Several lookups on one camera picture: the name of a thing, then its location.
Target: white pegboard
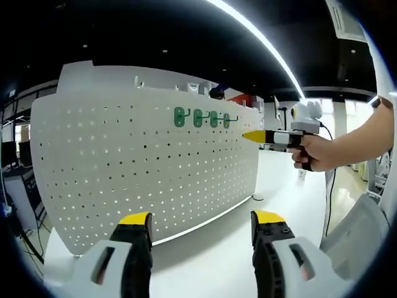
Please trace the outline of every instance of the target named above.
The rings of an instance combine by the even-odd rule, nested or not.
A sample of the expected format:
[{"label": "white pegboard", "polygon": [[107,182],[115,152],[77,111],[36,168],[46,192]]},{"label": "white pegboard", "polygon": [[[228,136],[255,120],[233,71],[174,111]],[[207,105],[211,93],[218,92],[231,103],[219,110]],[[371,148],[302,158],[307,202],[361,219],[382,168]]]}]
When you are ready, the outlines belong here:
[{"label": "white pegboard", "polygon": [[[182,128],[175,107],[192,111]],[[198,129],[194,109],[239,120],[213,129],[205,119]],[[152,212],[162,240],[255,190],[258,146],[242,134],[259,127],[256,109],[171,90],[80,91],[37,99],[31,124],[38,189],[74,254],[108,239],[128,214]]]}]

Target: person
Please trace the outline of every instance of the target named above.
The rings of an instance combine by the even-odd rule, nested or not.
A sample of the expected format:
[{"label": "person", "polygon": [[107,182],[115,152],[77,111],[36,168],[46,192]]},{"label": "person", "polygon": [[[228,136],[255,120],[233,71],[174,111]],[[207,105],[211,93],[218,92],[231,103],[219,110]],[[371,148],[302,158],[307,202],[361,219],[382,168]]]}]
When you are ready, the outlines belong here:
[{"label": "person", "polygon": [[219,86],[214,87],[210,90],[210,97],[222,101],[225,99],[225,91]]},{"label": "person", "polygon": [[[376,158],[393,146],[394,115],[390,101],[380,97],[381,104],[372,116],[358,129],[335,140],[327,140],[317,135],[305,135],[301,146],[312,157],[313,171],[329,171],[340,166],[359,163]],[[302,168],[308,158],[301,150],[294,149],[294,166]]]}]

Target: hand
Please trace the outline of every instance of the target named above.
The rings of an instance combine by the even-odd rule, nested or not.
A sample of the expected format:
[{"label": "hand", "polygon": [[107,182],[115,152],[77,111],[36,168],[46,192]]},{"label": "hand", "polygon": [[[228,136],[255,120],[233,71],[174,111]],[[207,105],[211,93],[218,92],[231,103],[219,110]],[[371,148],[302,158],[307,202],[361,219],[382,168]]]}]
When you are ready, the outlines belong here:
[{"label": "hand", "polygon": [[[337,153],[333,141],[317,135],[304,135],[300,144],[312,157],[311,169],[315,172],[328,171],[337,166]],[[307,163],[308,158],[301,156],[299,148],[292,149],[292,159],[297,169],[302,168],[302,163]]]}]

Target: black ceiling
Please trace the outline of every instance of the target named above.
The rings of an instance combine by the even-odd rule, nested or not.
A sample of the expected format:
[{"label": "black ceiling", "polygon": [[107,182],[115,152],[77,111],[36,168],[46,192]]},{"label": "black ceiling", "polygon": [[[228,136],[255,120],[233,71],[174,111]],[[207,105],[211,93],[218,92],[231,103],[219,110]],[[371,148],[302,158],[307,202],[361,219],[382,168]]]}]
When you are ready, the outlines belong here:
[{"label": "black ceiling", "polygon": [[[16,3],[2,38],[3,98],[58,79],[63,64],[82,60],[176,71],[263,98],[293,86],[253,34],[205,0],[31,2]],[[367,45],[336,38],[325,0],[227,2],[273,43],[301,86],[375,92]]]}]

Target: monitor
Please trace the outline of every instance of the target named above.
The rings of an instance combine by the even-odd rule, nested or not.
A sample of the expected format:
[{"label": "monitor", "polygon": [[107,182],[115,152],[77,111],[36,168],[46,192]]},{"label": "monitor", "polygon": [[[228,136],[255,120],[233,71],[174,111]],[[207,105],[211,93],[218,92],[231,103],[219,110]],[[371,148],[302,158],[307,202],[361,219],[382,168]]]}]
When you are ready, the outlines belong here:
[{"label": "monitor", "polygon": [[17,159],[17,146],[14,141],[3,142],[1,144],[1,167],[5,167],[16,163]]},{"label": "monitor", "polygon": [[19,143],[19,160],[22,166],[32,165],[32,154],[30,153],[30,141]]}]

